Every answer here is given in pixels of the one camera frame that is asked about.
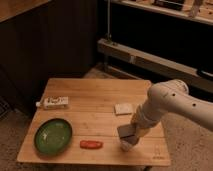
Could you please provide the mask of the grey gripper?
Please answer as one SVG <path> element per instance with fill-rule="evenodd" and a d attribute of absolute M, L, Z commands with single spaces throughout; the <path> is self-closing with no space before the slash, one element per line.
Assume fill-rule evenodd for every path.
<path fill-rule="evenodd" d="M 132 124 L 121 125 L 117 128 L 119 138 L 132 145 L 138 143 L 138 138 L 135 135 L 136 127 Z"/>

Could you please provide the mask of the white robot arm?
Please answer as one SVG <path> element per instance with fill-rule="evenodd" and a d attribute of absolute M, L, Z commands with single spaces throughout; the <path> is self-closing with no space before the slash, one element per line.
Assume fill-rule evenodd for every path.
<path fill-rule="evenodd" d="M 117 128 L 122 146 L 127 149 L 135 146 L 167 113 L 179 114 L 213 131 L 213 102 L 190 96 L 187 84 L 174 79 L 153 84 L 131 122 Z"/>

